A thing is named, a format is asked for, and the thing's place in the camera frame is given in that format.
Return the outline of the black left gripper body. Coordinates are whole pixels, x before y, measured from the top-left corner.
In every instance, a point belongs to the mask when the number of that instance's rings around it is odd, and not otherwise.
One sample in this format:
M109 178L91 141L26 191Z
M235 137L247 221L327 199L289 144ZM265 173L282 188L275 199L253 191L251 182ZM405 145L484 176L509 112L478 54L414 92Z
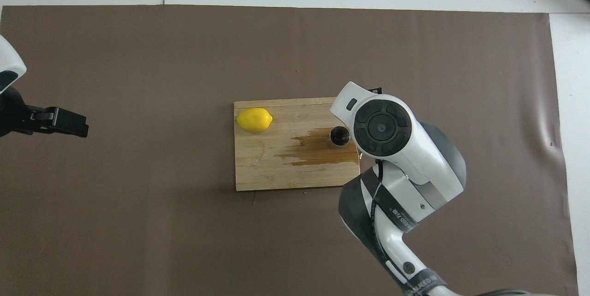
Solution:
M26 105L19 92L8 87L0 97L0 136L11 132L48 134L49 130L42 128L43 122L36 119L38 113L45 112L44 108Z

